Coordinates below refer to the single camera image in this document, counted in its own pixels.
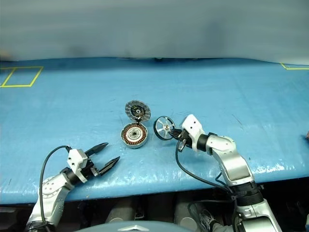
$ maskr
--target metal disc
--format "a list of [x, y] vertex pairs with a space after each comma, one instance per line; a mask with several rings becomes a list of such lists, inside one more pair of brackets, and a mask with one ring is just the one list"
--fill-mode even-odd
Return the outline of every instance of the metal disc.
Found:
[[175, 129], [175, 124], [169, 117], [161, 116], [154, 122], [154, 132], [161, 140], [170, 140], [173, 138], [169, 134], [171, 129]]
[[147, 129], [142, 124], [127, 124], [121, 131], [121, 139], [131, 148], [143, 146], [147, 140]]
[[145, 103], [133, 100], [126, 104], [126, 115], [132, 120], [144, 122], [150, 119], [151, 113]]

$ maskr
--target shoe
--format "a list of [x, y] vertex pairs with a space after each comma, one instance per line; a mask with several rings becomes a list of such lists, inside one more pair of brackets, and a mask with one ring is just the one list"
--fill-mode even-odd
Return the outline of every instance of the shoe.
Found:
[[203, 209], [199, 214], [199, 219], [206, 232], [212, 232], [213, 225], [217, 223], [216, 219], [207, 209]]

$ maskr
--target blue table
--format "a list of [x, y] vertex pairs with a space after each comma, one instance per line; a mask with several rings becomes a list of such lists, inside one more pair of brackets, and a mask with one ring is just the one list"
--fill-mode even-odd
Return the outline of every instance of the blue table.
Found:
[[[162, 115], [179, 125], [193, 113], [205, 131], [233, 138], [257, 182], [309, 176], [308, 67], [289, 70], [287, 65], [244, 59], [115, 58], [1, 67], [1, 204], [35, 202], [43, 160], [66, 144], [86, 150], [109, 142], [93, 157], [98, 167], [121, 156], [109, 173], [76, 187], [69, 201], [210, 188], [177, 166], [175, 141], [161, 141], [153, 133], [153, 122]], [[19, 68], [12, 72], [7, 67]], [[130, 100], [147, 103], [152, 112], [144, 123], [149, 140], [135, 150], [120, 139], [123, 126], [132, 122], [125, 114]], [[66, 159], [66, 151], [55, 153], [45, 177], [57, 174]], [[188, 148], [180, 161], [210, 180], [219, 172], [214, 158]]]

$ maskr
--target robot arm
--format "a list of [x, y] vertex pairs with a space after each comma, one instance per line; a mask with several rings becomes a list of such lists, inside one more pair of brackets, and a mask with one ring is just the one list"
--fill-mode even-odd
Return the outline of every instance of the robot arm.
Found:
[[192, 140], [190, 145], [194, 151], [205, 151], [218, 161], [226, 184], [236, 196], [239, 221], [235, 229], [239, 232], [281, 232], [246, 160], [237, 152], [235, 141], [213, 133], [206, 135], [194, 115], [184, 120], [182, 129]]
[[[105, 174], [120, 159], [120, 157], [112, 159], [99, 171], [94, 166], [90, 156], [101, 151], [106, 145], [107, 143], [99, 144], [86, 152], [83, 152], [81, 149], [69, 150], [67, 162], [70, 168], [66, 167], [58, 175], [43, 181], [44, 216], [50, 231], [54, 231], [58, 225], [63, 212], [64, 200], [74, 186], [78, 183], [85, 183], [91, 176]], [[34, 205], [25, 231], [46, 231], [42, 222], [39, 200]]]

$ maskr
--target copper coil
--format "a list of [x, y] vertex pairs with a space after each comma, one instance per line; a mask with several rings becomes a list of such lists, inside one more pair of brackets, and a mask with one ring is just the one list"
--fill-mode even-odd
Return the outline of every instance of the copper coil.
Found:
[[[139, 138], [137, 141], [134, 141], [134, 142], [128, 140], [127, 138], [127, 132], [132, 128], [139, 128], [141, 130], [141, 138]], [[124, 130], [122, 138], [125, 141], [125, 143], [128, 145], [138, 145], [146, 139], [146, 135], [147, 135], [147, 132], [143, 126], [141, 126], [140, 124], [132, 124]]]

